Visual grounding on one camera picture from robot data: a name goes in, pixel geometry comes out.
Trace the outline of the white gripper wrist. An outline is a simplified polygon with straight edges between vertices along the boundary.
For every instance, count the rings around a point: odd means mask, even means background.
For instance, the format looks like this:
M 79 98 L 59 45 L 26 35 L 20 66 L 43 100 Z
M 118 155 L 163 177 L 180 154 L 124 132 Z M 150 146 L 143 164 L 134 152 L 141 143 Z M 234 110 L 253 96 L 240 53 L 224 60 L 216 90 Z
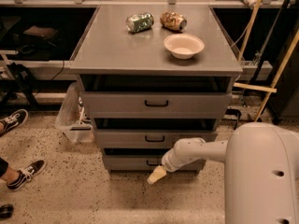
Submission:
M 147 179 L 150 185 L 165 177 L 167 172 L 174 173 L 183 166 L 183 162 L 177 157 L 175 150 L 168 150 L 162 157 L 162 165 L 157 166 Z

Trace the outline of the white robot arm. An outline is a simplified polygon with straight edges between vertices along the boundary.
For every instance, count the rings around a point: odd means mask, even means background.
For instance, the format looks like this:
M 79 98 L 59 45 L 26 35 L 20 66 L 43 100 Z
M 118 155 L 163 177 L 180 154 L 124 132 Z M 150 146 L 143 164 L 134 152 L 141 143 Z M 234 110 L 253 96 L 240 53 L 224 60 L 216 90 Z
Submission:
M 299 133 L 251 122 L 226 141 L 179 139 L 148 182 L 199 159 L 224 164 L 225 224 L 299 224 Z

